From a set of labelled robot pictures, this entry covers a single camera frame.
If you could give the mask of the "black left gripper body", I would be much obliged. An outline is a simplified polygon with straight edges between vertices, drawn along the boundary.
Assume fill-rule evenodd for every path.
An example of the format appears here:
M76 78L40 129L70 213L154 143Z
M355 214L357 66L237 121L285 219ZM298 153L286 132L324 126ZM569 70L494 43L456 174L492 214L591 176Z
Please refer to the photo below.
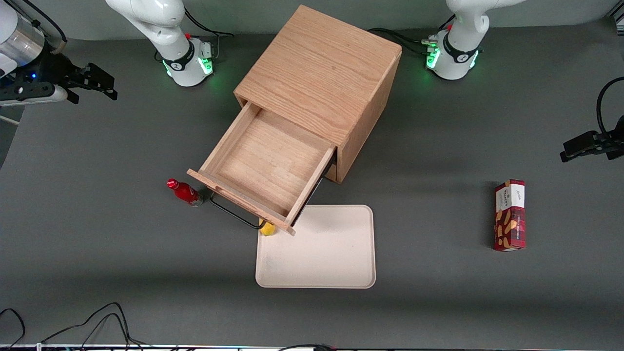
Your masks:
M602 115L597 115L599 139L608 160L615 160L624 155L624 116L622 115L611 131L605 129Z

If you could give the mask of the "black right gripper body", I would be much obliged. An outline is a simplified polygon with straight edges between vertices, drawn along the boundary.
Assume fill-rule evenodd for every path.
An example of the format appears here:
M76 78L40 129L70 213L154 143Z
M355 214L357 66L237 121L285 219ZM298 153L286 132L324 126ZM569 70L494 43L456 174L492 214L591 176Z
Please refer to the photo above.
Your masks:
M2 104L79 102L71 89L84 83L84 67L76 66L64 54L44 52L33 62L16 67L1 78Z

